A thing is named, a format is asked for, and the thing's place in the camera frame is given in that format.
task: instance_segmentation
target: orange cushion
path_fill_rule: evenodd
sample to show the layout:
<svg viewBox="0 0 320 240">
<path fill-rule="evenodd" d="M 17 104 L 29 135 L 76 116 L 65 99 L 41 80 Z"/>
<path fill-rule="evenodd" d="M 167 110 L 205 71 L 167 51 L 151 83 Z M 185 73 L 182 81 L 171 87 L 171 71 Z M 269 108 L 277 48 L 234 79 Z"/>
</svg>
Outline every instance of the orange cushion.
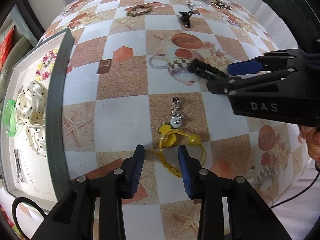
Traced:
<svg viewBox="0 0 320 240">
<path fill-rule="evenodd" d="M 2 66 L 9 55 L 10 50 L 12 49 L 12 40 L 13 40 L 13 31 L 15 26 L 7 33 L 7 36 L 4 38 L 4 41 L 0 45 L 0 71 Z"/>
</svg>

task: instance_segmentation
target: scrunchie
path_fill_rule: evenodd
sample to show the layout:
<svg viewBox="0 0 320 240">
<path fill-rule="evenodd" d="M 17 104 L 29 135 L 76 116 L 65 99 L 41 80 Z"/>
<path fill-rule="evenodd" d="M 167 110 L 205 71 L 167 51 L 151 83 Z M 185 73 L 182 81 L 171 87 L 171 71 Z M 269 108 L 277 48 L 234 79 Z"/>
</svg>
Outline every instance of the scrunchie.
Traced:
<svg viewBox="0 0 320 240">
<path fill-rule="evenodd" d="M 16 119 L 26 127 L 25 133 L 29 146 L 40 156 L 46 157 L 45 108 L 48 89 L 38 81 L 21 91 L 16 102 Z"/>
</svg>

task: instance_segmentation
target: green bracelet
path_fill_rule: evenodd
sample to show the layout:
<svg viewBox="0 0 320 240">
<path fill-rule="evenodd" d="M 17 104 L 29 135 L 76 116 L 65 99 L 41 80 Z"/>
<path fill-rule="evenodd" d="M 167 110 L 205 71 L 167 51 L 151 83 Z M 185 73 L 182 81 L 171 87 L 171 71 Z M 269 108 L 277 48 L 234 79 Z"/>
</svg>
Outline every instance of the green bracelet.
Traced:
<svg viewBox="0 0 320 240">
<path fill-rule="evenodd" d="M 10 99 L 4 109 L 3 125 L 8 137 L 13 137 L 17 133 L 18 124 L 15 116 L 15 107 L 16 101 Z"/>
</svg>

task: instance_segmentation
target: black cable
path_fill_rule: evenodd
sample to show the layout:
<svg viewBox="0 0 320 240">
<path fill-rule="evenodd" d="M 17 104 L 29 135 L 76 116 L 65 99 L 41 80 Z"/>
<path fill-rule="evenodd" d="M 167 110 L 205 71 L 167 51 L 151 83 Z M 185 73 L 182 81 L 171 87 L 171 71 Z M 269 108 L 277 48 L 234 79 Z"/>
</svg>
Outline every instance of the black cable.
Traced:
<svg viewBox="0 0 320 240">
<path fill-rule="evenodd" d="M 304 190 L 302 190 L 300 193 L 298 193 L 297 195 L 295 195 L 295 196 L 293 196 L 293 197 L 291 197 L 291 198 L 288 198 L 288 199 L 286 199 L 286 200 L 284 200 L 284 201 L 281 201 L 280 203 L 275 204 L 275 205 L 271 206 L 270 208 L 277 207 L 277 206 L 279 206 L 279 205 L 281 205 L 281 204 L 283 204 L 283 203 L 286 203 L 286 202 L 288 202 L 288 201 L 290 201 L 290 200 L 293 200 L 294 198 L 296 198 L 296 197 L 300 196 L 301 194 L 305 193 L 305 192 L 306 192 L 308 189 L 310 189 L 310 188 L 312 187 L 312 185 L 317 181 L 319 175 L 320 175 L 320 172 L 317 174 L 317 176 L 315 177 L 315 179 L 313 180 L 313 182 L 311 182 L 311 184 L 310 184 L 308 187 L 306 187 Z"/>
<path fill-rule="evenodd" d="M 39 207 L 35 202 L 33 202 L 31 199 L 28 199 L 26 197 L 18 197 L 16 198 L 13 203 L 12 203 L 12 216 L 13 216 L 13 221 L 17 227 L 17 229 L 19 230 L 19 232 L 22 234 L 22 236 L 26 239 L 26 240 L 30 240 L 25 234 L 24 232 L 21 230 L 21 227 L 19 226 L 18 220 L 17 220 L 17 206 L 20 203 L 27 203 L 30 206 L 33 206 L 41 215 L 43 218 L 46 218 L 47 215 L 45 214 L 45 212 L 42 210 L 41 207 Z"/>
</svg>

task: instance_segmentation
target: white curtain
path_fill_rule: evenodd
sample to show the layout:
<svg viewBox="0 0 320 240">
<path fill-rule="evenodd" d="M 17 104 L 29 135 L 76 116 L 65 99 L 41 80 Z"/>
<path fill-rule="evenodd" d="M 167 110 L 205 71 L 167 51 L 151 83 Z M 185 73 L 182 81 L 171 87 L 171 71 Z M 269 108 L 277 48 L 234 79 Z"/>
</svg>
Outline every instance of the white curtain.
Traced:
<svg viewBox="0 0 320 240">
<path fill-rule="evenodd" d="M 297 42 L 283 20 L 262 0 L 237 0 L 247 8 L 270 34 L 279 49 L 295 49 Z"/>
</svg>

